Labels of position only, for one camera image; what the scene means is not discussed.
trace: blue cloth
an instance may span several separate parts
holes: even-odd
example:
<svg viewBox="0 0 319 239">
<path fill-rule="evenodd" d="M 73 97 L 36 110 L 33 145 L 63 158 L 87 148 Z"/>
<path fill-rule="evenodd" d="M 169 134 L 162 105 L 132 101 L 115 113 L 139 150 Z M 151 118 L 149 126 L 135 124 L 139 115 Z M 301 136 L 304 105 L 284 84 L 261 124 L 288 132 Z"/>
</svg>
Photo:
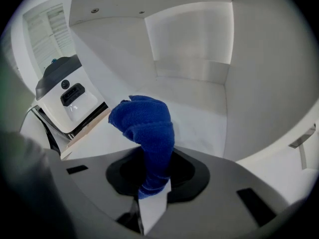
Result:
<svg viewBox="0 0 319 239">
<path fill-rule="evenodd" d="M 169 180 L 168 166 L 174 147 L 174 130 L 167 105 L 162 101 L 130 96 L 109 116 L 109 123 L 144 150 L 146 179 L 139 189 L 139 199 L 163 190 Z"/>
</svg>

